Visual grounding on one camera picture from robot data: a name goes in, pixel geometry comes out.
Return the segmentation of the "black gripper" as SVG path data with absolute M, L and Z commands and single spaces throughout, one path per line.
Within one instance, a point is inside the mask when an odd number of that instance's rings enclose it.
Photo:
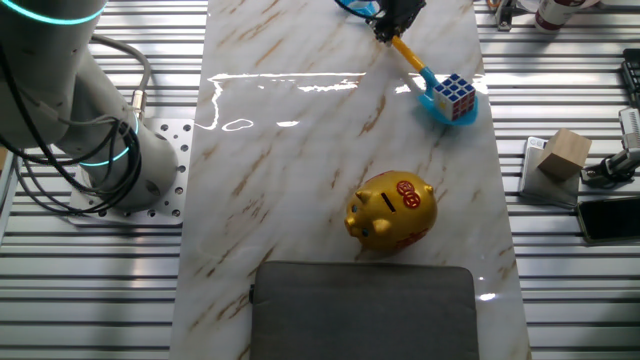
M 375 39 L 380 43 L 389 43 L 395 36 L 401 37 L 425 6 L 425 0 L 382 0 L 383 15 L 372 22 Z

